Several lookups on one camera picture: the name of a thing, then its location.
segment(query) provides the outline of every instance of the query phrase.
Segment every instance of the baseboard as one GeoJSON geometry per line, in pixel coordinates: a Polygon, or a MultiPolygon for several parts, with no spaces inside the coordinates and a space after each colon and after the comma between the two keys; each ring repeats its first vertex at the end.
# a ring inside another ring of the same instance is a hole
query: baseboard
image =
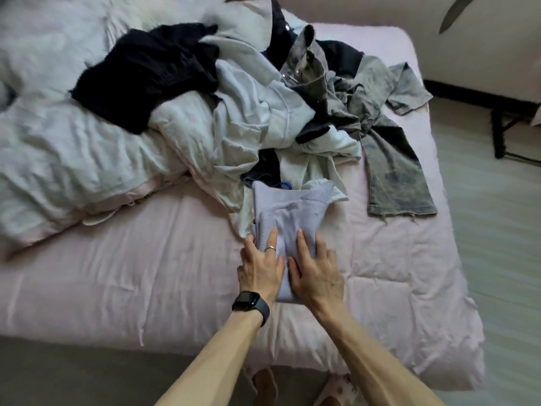
{"type": "Polygon", "coordinates": [[[509,114],[523,115],[528,118],[533,118],[539,107],[539,104],[535,102],[521,101],[501,95],[470,90],[469,88],[455,87],[438,81],[425,80],[424,83],[426,89],[436,97],[448,98],[484,108],[499,109],[509,114]]]}

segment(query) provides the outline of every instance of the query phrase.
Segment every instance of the smartwatch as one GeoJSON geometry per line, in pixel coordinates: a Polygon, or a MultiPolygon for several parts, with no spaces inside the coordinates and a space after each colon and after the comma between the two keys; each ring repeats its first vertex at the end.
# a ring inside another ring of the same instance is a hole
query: smartwatch
{"type": "Polygon", "coordinates": [[[267,322],[267,319],[271,314],[267,302],[265,302],[257,292],[242,291],[233,302],[231,309],[243,312],[248,312],[253,309],[258,310],[263,315],[263,323],[261,326],[265,325],[265,322],[267,322]]]}

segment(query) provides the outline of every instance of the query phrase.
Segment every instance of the pink bed sheet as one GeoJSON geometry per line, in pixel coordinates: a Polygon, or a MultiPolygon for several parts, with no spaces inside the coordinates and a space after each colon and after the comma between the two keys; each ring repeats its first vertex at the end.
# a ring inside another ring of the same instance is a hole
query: pink bed sheet
{"type": "MultiPolygon", "coordinates": [[[[409,37],[391,27],[317,24],[388,65],[408,61],[409,37]]],[[[439,214],[367,215],[363,162],[339,172],[348,202],[332,205],[322,233],[338,253],[355,319],[432,388],[467,390],[484,376],[483,329],[468,296],[432,139],[428,106],[398,117],[439,214]]],[[[66,344],[195,355],[224,324],[238,293],[242,244],[227,214],[193,181],[79,225],[0,267],[0,334],[66,344]]],[[[306,307],[278,304],[248,355],[343,373],[346,365],[306,307]]]]}

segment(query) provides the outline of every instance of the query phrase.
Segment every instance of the watch face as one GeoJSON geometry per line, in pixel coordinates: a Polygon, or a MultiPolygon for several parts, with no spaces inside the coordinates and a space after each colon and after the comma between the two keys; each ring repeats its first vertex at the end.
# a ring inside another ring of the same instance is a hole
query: watch face
{"type": "Polygon", "coordinates": [[[259,300],[259,293],[242,291],[235,300],[235,307],[239,309],[251,309],[259,300]]]}

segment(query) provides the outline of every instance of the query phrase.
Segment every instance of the hand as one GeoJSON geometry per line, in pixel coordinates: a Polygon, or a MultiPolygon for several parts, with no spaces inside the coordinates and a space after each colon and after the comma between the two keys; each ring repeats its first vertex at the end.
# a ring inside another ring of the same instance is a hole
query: hand
{"type": "Polygon", "coordinates": [[[267,250],[260,252],[254,245],[254,237],[249,235],[244,239],[244,248],[240,251],[242,266],[237,268],[240,291],[257,292],[261,298],[272,308],[282,284],[283,272],[286,263],[283,257],[276,258],[278,230],[270,232],[267,250]]]}
{"type": "Polygon", "coordinates": [[[343,276],[336,266],[336,252],[327,250],[327,245],[319,234],[315,236],[316,259],[312,259],[302,230],[297,231],[298,263],[287,258],[291,286],[310,311],[318,317],[343,301],[343,276]]]}

